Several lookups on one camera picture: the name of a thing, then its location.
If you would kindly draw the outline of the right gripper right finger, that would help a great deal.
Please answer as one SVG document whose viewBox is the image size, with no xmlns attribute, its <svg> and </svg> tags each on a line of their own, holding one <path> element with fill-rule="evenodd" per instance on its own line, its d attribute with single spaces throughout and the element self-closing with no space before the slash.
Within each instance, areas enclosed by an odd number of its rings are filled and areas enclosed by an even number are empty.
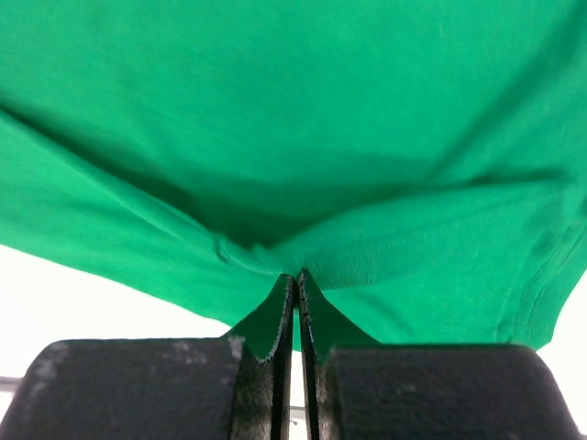
<svg viewBox="0 0 587 440">
<path fill-rule="evenodd" d="M 526 346 L 383 344 L 297 281 L 311 439 L 577 439 L 550 369 Z"/>
</svg>

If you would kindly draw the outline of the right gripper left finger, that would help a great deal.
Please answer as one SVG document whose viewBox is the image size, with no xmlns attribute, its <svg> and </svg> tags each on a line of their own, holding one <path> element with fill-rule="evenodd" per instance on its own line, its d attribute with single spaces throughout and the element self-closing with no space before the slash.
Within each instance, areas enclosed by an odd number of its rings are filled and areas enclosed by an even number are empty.
<svg viewBox="0 0 587 440">
<path fill-rule="evenodd" d="M 33 360 L 4 439 L 284 439 L 294 281 L 216 338 L 64 340 Z"/>
</svg>

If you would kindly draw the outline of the green t shirt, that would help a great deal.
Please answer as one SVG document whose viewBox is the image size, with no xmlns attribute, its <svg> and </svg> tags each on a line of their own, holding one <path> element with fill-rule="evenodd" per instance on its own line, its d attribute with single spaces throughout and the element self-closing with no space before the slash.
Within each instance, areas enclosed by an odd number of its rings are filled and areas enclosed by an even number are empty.
<svg viewBox="0 0 587 440">
<path fill-rule="evenodd" d="M 4 1 L 1 242 L 232 325 L 541 348 L 586 269 L 583 1 Z"/>
</svg>

